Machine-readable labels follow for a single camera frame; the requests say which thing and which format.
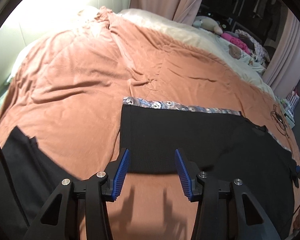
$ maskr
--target screw head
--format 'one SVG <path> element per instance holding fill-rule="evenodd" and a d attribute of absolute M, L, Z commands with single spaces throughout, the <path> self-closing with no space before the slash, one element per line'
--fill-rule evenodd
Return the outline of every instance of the screw head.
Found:
<path fill-rule="evenodd" d="M 68 185 L 70 183 L 70 180 L 69 179 L 64 179 L 62 182 L 62 185 Z"/>
<path fill-rule="evenodd" d="M 199 177 L 206 178 L 206 177 L 208 177 L 208 173 L 206 173 L 205 171 L 200 171 L 199 172 Z"/>
<path fill-rule="evenodd" d="M 234 183 L 238 186 L 242 185 L 242 180 L 241 179 L 235 179 Z"/>
<path fill-rule="evenodd" d="M 97 173 L 97 177 L 99 177 L 99 178 L 103 178 L 105 175 L 106 175 L 106 173 L 104 171 L 99 171 Z"/>

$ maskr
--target patterned trim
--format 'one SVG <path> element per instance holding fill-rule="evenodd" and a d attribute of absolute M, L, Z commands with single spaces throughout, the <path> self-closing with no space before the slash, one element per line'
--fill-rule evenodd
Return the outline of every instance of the patterned trim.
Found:
<path fill-rule="evenodd" d="M 222 109 L 222 108 L 205 108 L 201 106 L 184 106 L 182 104 L 178 104 L 176 102 L 171 101 L 149 101 L 142 98 L 134 98 L 134 97 L 124 97 L 123 98 L 124 105 L 132 105 L 132 106 L 140 106 L 144 108 L 153 108 L 153 109 L 170 109 L 170 110 L 180 110 L 180 111 L 191 111 L 191 112 L 202 112 L 208 114 L 234 114 L 241 115 L 239 111 L 234 111 L 230 109 Z M 292 153 L 292 151 L 283 146 L 283 144 L 274 136 L 272 132 L 268 130 L 268 133 L 276 140 L 276 142 L 285 150 Z"/>

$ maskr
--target bed headboard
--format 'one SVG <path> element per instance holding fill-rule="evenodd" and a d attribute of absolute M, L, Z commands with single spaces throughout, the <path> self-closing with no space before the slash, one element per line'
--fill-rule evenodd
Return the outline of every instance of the bed headboard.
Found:
<path fill-rule="evenodd" d="M 130 0 L 22 0 L 0 28 L 0 89 L 23 48 L 74 19 L 86 5 L 118 13 Z"/>

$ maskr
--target patterned fabric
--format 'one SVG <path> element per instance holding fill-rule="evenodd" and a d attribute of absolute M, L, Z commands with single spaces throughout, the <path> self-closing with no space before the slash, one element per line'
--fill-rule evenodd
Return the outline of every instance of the patterned fabric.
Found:
<path fill-rule="evenodd" d="M 270 62 L 270 57 L 266 49 L 262 47 L 261 44 L 257 42 L 253 37 L 251 37 L 249 33 L 242 30 L 236 30 L 235 33 L 247 36 L 253 42 L 254 53 L 252 54 L 252 56 L 255 57 L 256 62 L 259 62 L 260 64 L 263 64 L 265 60 L 267 62 Z"/>
<path fill-rule="evenodd" d="M 124 105 L 132 105 L 132 106 L 140 106 L 144 108 L 153 108 L 153 109 L 170 109 L 170 110 L 179 110 L 179 111 L 191 111 L 191 112 L 202 112 L 208 114 L 234 114 L 241 115 L 241 112 L 234 111 L 230 109 L 222 109 L 222 108 L 205 108 L 201 106 L 185 106 L 172 101 L 149 101 L 142 98 L 134 98 L 134 97 L 124 97 L 123 98 Z M 283 146 L 281 142 L 273 135 L 272 132 L 268 130 L 268 133 L 279 143 L 279 145 L 291 152 L 290 149 Z"/>

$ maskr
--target blue gripper pad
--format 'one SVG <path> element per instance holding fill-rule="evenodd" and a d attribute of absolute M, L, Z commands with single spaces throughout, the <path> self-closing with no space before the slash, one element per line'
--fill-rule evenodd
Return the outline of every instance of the blue gripper pad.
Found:
<path fill-rule="evenodd" d="M 188 200 L 191 201 L 194 196 L 191 190 L 191 179 L 178 149 L 175 151 L 174 161 L 182 185 L 183 193 L 188 198 Z"/>
<path fill-rule="evenodd" d="M 128 172 L 129 165 L 130 165 L 130 152 L 128 149 L 126 149 L 122 157 L 122 160 L 119 164 L 118 170 L 114 176 L 113 190 L 111 194 L 111 198 L 113 201 L 115 201 L 121 193 L 123 182 Z"/>

